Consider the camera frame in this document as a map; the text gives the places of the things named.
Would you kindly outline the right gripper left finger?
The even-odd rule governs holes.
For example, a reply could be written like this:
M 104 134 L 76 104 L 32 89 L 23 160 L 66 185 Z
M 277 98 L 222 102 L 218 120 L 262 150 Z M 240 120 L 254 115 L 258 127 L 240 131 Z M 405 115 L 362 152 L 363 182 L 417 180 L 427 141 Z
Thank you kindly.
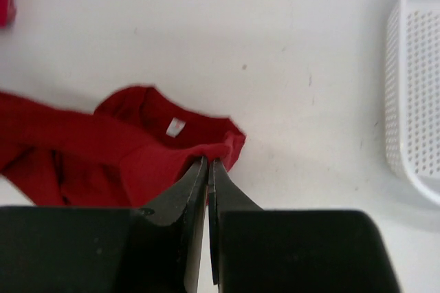
M 208 163 L 139 208 L 4 206 L 2 292 L 195 292 Z

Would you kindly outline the white perforated plastic basket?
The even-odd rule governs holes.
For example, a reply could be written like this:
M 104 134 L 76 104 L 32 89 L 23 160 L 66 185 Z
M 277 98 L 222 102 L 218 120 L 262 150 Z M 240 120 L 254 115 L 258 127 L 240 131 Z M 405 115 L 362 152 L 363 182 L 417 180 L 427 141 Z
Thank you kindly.
M 439 0 L 397 0 L 384 69 L 388 165 L 439 204 Z

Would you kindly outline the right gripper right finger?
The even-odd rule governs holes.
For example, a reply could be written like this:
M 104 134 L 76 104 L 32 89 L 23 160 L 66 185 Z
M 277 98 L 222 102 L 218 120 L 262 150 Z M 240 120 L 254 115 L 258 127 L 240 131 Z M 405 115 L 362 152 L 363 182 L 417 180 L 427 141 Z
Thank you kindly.
M 211 163 L 212 280 L 220 292 L 399 292 L 380 231 L 359 210 L 265 210 Z

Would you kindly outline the dark red t-shirt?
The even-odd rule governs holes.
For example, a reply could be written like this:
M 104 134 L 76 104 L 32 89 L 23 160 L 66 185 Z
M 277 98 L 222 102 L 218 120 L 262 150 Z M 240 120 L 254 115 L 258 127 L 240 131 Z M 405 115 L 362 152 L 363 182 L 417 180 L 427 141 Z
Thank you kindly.
M 121 89 L 93 113 L 1 94 L 1 174 L 39 206 L 142 206 L 200 157 L 232 168 L 244 143 L 231 119 L 152 86 Z

